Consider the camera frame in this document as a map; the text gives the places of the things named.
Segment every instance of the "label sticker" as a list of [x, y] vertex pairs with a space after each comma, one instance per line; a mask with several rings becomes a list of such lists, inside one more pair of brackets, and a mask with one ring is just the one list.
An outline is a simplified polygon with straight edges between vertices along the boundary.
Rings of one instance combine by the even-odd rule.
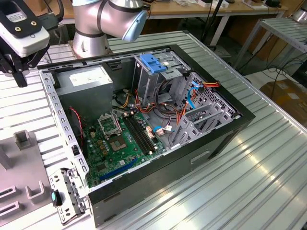
[[25, 20], [27, 17], [23, 12], [16, 12], [6, 15], [6, 17], [13, 23]]
[[283, 89], [283, 90], [289, 88], [285, 83], [277, 83], [277, 85], [278, 85], [281, 89]]
[[297, 96], [295, 93], [288, 93], [289, 97], [292, 99], [299, 99], [299, 96]]
[[106, 76], [101, 69], [93, 69], [82, 73], [71, 74], [69, 78], [74, 86], [79, 86], [95, 81], [105, 81]]
[[167, 131], [171, 131], [171, 130], [172, 130], [172, 127], [171, 127], [171, 126], [166, 126], [165, 129], [166, 129]]

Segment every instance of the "cardboard box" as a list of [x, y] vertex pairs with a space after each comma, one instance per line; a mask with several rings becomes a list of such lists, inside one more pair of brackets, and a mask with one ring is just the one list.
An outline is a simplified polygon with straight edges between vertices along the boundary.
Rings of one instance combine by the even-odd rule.
[[[274, 82], [263, 85], [260, 90], [271, 96]], [[307, 89], [293, 83], [291, 80], [276, 82], [272, 100], [284, 109], [290, 116], [307, 127]]]
[[28, 7], [34, 12], [41, 12], [46, 8], [46, 4], [43, 0], [24, 0]]

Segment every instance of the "ribbed metal surface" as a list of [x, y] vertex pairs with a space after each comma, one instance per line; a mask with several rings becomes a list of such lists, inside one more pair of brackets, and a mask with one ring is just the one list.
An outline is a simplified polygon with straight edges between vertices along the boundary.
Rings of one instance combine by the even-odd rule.
[[307, 52], [307, 24], [299, 24], [291, 18], [272, 18], [262, 19], [260, 25], [296, 49]]
[[[129, 44], [110, 40], [115, 53], [167, 44], [180, 45], [256, 118], [218, 157], [113, 218], [101, 229], [300, 229], [307, 220], [306, 129], [270, 105], [261, 93], [189, 34], [144, 35]], [[57, 61], [72, 58], [71, 55], [68, 46], [50, 49], [51, 58]], [[0, 138], [25, 128], [34, 130], [50, 174], [65, 166], [67, 160], [37, 73], [33, 71], [28, 80], [32, 83], [19, 89], [13, 80], [0, 77]], [[48, 205], [3, 229], [26, 226], [40, 230], [46, 226], [62, 228], [55, 209]], [[84, 215], [67, 228], [93, 229], [94, 225], [89, 215]]]

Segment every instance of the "red cable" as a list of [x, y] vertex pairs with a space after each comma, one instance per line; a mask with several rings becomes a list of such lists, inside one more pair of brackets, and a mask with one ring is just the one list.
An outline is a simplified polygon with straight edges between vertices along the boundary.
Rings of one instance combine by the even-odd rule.
[[81, 147], [83, 147], [83, 134], [82, 134], [82, 124], [81, 124], [81, 119], [79, 114], [77, 113], [77, 111], [75, 111], [73, 108], [70, 107], [70, 109], [76, 114], [78, 121], [79, 121], [79, 125], [80, 125], [80, 133], [81, 133]]

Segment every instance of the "metal bracket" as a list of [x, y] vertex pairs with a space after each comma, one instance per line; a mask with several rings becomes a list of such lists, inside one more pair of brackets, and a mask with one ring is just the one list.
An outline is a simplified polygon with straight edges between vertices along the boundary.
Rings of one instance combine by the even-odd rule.
[[37, 204], [43, 200], [46, 199], [47, 197], [47, 192], [46, 192], [46, 188], [43, 185], [42, 181], [39, 181], [39, 193], [34, 194], [35, 191], [31, 190], [28, 186], [25, 187], [25, 191], [27, 193], [27, 197], [29, 200], [31, 200], [32, 204]]

